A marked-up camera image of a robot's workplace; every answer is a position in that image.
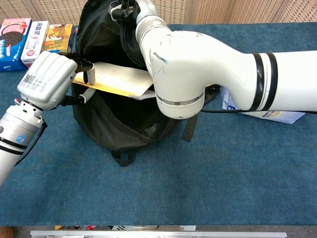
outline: oreo box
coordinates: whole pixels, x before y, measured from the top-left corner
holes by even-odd
[[[30,67],[42,51],[49,27],[48,21],[33,21],[21,55],[21,61]]]
[[[27,69],[20,58],[31,23],[31,18],[3,20],[0,28],[0,71]]]

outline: blue tablecloth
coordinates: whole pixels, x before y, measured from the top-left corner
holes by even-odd
[[[317,23],[171,28],[246,53],[317,50]],[[0,73],[0,115],[23,75]],[[220,109],[221,96],[206,108]],[[126,168],[83,133],[71,107],[45,118],[44,135],[0,187],[0,225],[317,224],[316,115],[288,125],[200,113],[192,142],[181,140],[183,121]]]

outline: plastic bag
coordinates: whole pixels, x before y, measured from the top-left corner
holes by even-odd
[[[229,91],[222,87],[221,88],[221,95],[222,95],[222,109],[224,110],[238,110],[239,108],[234,104]],[[245,115],[278,121],[281,123],[286,124],[293,124],[299,118],[301,118],[305,113],[300,112],[283,112],[283,111],[263,111],[263,112],[249,112],[249,113],[242,113]]]

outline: wire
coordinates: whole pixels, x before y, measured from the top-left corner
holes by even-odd
[[[256,112],[256,111],[245,111],[245,110],[205,110],[201,109],[203,113],[249,113],[249,112]]]
[[[250,113],[250,112],[264,112],[264,111],[249,111],[249,110],[205,110],[201,109],[203,113]],[[317,114],[317,112],[313,111],[284,111],[284,112],[296,112],[296,113],[309,113],[309,114]]]
[[[38,140],[40,139],[40,137],[42,136],[42,134],[44,133],[44,130],[48,127],[48,125],[46,124],[46,122],[43,120],[43,124],[42,124],[42,128],[38,134],[38,136],[36,137],[36,139],[34,140],[33,144],[31,145],[31,147],[29,147],[29,149],[22,155],[21,159],[15,164],[15,166],[17,166],[18,164],[20,164],[22,162],[22,160],[24,160],[24,158],[31,152],[31,150],[33,149],[33,147],[36,145],[36,143],[38,142]]]

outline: white robotic arm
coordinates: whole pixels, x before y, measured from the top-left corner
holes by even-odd
[[[197,114],[211,83],[226,87],[242,110],[317,111],[317,51],[244,54],[202,33],[172,32],[153,15],[136,36],[168,117]]]
[[[0,186],[45,125],[43,111],[60,104],[84,103],[94,93],[89,88],[78,98],[65,96],[77,72],[85,71],[89,83],[94,84],[94,65],[75,54],[65,55],[41,53],[18,84],[20,105],[10,106],[0,119]]]

